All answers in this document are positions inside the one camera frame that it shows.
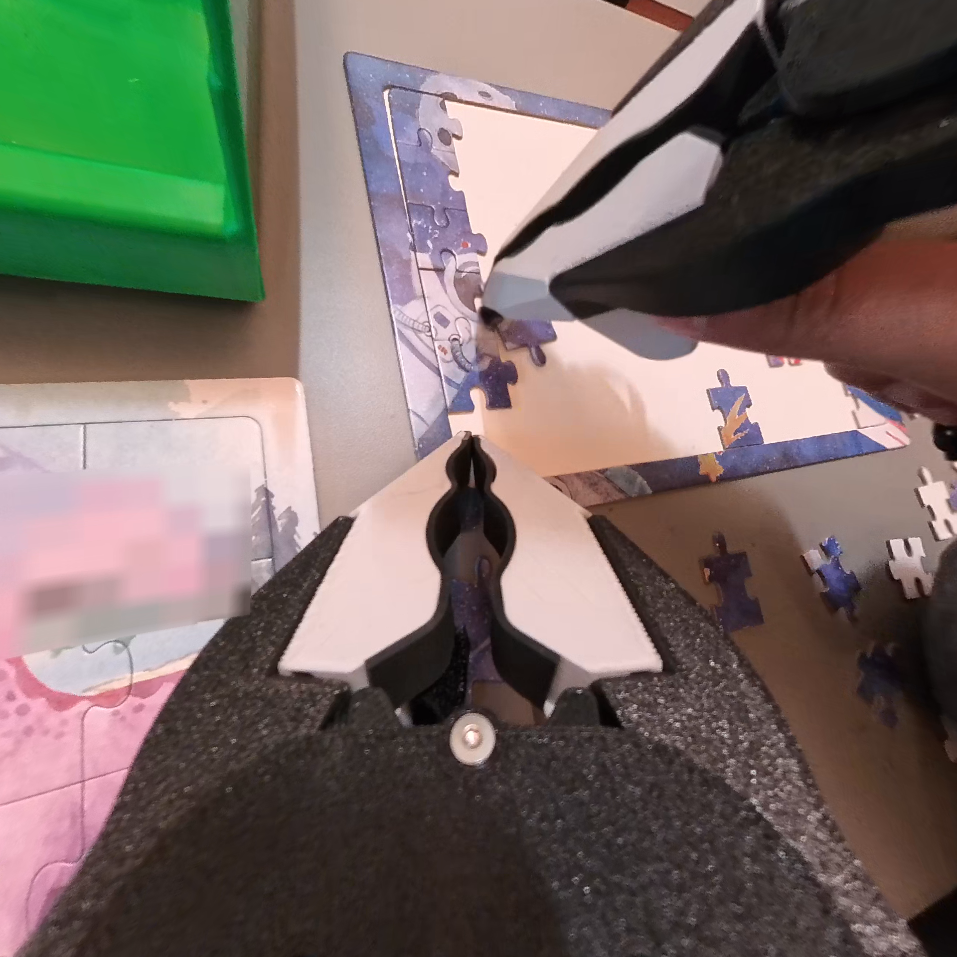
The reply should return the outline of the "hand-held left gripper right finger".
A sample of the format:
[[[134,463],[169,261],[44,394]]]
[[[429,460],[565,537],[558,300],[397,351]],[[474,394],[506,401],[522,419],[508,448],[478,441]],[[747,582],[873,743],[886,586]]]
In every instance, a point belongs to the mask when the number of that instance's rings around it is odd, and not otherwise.
[[[473,437],[491,647],[504,682],[536,707],[596,681],[660,674],[664,659],[592,528],[591,514],[485,437]]]

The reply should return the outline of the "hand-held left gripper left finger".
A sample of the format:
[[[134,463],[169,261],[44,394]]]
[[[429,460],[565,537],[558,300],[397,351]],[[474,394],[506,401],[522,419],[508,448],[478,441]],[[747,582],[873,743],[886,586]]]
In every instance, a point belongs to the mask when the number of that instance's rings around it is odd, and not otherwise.
[[[461,534],[473,437],[460,433],[359,506],[279,662],[353,691],[424,692],[456,642],[445,559]]]

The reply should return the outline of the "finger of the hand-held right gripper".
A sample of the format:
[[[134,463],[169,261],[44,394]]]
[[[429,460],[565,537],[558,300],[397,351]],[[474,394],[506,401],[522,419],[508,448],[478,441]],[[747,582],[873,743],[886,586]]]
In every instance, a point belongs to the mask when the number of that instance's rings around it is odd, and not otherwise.
[[[678,133],[707,130],[721,146],[744,97],[772,71],[762,35],[765,2],[712,6],[586,143],[501,247],[517,253],[546,226],[565,223],[605,196],[641,159]]]
[[[585,294],[580,305],[564,305],[549,284],[560,273],[699,208],[722,162],[722,148],[707,130],[678,133],[585,211],[546,226],[517,253],[500,249],[484,284],[483,317],[556,321],[611,311],[593,294]]]

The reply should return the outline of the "blue puzzle piece white corner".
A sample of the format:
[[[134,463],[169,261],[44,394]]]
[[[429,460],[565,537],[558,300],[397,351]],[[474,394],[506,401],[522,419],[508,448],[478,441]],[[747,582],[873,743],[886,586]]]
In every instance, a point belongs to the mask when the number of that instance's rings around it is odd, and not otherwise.
[[[820,596],[829,611],[854,621],[857,616],[857,601],[862,585],[855,572],[844,568],[843,548],[830,536],[804,552],[801,560],[807,572],[817,577],[821,586]]]

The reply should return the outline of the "blue space puzzle frame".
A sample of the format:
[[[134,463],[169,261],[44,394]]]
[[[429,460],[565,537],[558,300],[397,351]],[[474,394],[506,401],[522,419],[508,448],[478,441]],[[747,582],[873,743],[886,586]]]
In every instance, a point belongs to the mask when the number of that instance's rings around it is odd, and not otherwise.
[[[589,506],[908,446],[908,433],[860,431],[843,386],[819,364],[770,368],[766,358],[695,344],[628,312],[549,320],[557,340],[544,348],[543,367],[498,341],[518,372],[511,408],[488,411],[474,391],[472,413],[450,413],[413,256],[389,89],[437,94],[461,123],[455,181],[487,242],[482,282],[518,213],[610,112],[365,54],[347,53],[343,64],[419,458],[468,430]],[[764,445],[723,450],[722,416],[706,395],[720,368],[748,387]]]

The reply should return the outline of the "pile of puzzle pieces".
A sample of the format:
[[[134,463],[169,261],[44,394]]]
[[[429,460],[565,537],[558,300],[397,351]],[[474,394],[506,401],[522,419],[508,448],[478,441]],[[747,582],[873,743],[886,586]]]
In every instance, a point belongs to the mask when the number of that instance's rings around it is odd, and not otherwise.
[[[916,499],[927,514],[927,529],[932,543],[950,544],[956,536],[955,487],[936,478],[921,465],[917,471]],[[917,601],[930,596],[935,568],[927,556],[920,535],[892,538],[886,541],[886,568],[889,577],[900,587],[903,598]]]

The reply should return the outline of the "person's right hand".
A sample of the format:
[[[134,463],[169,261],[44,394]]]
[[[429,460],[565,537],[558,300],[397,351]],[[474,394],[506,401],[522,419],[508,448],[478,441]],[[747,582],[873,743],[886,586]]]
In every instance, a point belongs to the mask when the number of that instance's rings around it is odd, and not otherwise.
[[[954,238],[880,241],[794,296],[658,321],[696,341],[819,361],[888,405],[956,425]]]

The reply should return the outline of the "pink dinosaur puzzle board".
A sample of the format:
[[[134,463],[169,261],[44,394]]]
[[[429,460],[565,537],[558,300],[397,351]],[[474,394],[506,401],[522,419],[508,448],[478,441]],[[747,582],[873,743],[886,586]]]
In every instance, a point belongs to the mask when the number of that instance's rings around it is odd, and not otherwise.
[[[246,469],[253,590],[319,533],[294,378],[2,387],[2,475]],[[102,830],[141,743],[222,625],[2,660],[1,952],[13,955]]]

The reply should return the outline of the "green plastic bin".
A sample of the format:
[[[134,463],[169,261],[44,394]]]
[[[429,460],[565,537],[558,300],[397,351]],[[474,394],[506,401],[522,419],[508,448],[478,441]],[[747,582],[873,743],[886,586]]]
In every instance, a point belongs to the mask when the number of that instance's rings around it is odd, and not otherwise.
[[[262,301],[259,6],[1,3],[3,276]]]

